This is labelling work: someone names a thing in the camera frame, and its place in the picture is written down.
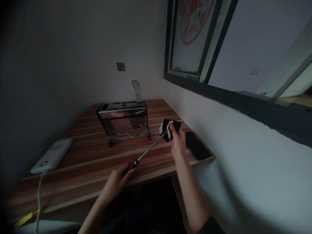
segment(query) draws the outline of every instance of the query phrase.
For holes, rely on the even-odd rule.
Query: wooden desk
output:
[[[159,137],[163,118],[180,121],[181,129],[190,131],[164,100],[149,100],[146,105],[151,141],[146,137],[114,143],[109,148],[108,138],[96,116],[99,104],[92,105],[66,131],[62,139],[71,138],[73,144],[58,167],[43,179],[41,202],[44,214],[96,199],[113,168],[138,158]],[[191,165],[215,158],[199,162],[188,148],[186,154]],[[175,171],[171,143],[161,140],[140,162],[126,186],[162,178]],[[8,209],[14,213],[16,220],[38,209],[39,178],[40,175],[24,177],[9,195]]]

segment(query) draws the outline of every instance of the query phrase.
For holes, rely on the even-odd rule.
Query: yellow tape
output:
[[[20,226],[22,226],[24,223],[26,223],[31,217],[33,217],[34,215],[38,214],[38,212],[40,211],[40,209],[29,213],[28,215],[26,215],[24,218],[22,218],[20,221],[18,221],[15,225],[14,228],[19,228]]]

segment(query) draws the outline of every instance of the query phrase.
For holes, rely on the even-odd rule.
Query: black handle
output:
[[[130,166],[127,167],[127,169],[125,169],[121,175],[121,177],[124,177],[125,174],[127,174],[128,171],[130,171],[131,169],[135,168],[136,166],[138,166],[140,164],[140,162],[135,159],[131,164]]]

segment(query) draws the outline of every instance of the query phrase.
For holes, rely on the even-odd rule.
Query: sleeve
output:
[[[210,217],[197,234],[225,234],[213,217]]]

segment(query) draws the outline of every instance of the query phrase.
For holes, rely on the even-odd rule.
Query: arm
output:
[[[101,194],[93,204],[78,234],[100,232],[102,218],[106,207],[115,199],[115,197],[117,197],[124,184],[134,172],[134,169],[132,169],[123,178],[121,177],[121,174],[129,165],[130,163],[125,163],[121,167],[113,169]]]
[[[190,227],[197,233],[208,218],[211,216],[207,205],[207,200],[203,196],[202,190],[196,182],[192,168],[185,154],[185,133],[180,130],[176,132],[173,125],[170,125],[173,135],[171,151],[176,163],[186,214]]]

